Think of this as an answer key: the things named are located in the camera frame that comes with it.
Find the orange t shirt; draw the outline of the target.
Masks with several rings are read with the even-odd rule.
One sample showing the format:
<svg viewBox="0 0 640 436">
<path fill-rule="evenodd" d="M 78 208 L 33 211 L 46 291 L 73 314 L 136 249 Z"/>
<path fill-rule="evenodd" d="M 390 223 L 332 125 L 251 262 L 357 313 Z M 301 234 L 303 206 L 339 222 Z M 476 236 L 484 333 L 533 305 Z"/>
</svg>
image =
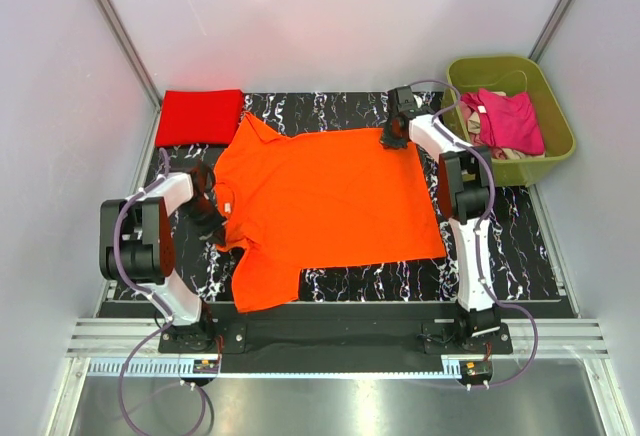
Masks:
<svg viewBox="0 0 640 436">
<path fill-rule="evenodd" d="M 214 166 L 219 248 L 244 251 L 231 281 L 238 311 L 297 300 L 305 269 L 445 257 L 417 146 L 386 149 L 381 133 L 289 137 L 244 115 Z"/>
</svg>

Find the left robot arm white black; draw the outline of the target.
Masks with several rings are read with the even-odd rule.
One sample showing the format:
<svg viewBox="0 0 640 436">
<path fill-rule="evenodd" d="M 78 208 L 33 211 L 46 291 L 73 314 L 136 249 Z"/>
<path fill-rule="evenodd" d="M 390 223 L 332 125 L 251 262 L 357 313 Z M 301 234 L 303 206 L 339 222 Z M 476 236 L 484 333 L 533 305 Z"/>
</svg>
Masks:
<svg viewBox="0 0 640 436">
<path fill-rule="evenodd" d="M 147 188 L 100 207 L 99 266 L 149 301 L 163 318 L 162 334 L 195 352 L 216 344 L 211 312 L 176 267 L 170 217 L 182 212 L 215 245 L 226 243 L 227 218 L 214 195 L 213 169 L 199 162 L 188 172 L 162 174 Z"/>
</svg>

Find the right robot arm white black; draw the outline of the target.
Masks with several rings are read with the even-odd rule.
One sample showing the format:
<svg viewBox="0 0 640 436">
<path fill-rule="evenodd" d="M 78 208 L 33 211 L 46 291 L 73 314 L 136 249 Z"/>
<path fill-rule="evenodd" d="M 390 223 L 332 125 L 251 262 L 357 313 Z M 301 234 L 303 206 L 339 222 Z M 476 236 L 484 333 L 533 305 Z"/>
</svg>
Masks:
<svg viewBox="0 0 640 436">
<path fill-rule="evenodd" d="M 495 200 L 490 150 L 456 136 L 411 86 L 387 92 L 387 119 L 380 143 L 406 149 L 414 143 L 437 162 L 438 207 L 454 236 L 459 287 L 450 335 L 464 349 L 500 330 L 499 304 L 490 280 L 488 233 Z"/>
</svg>

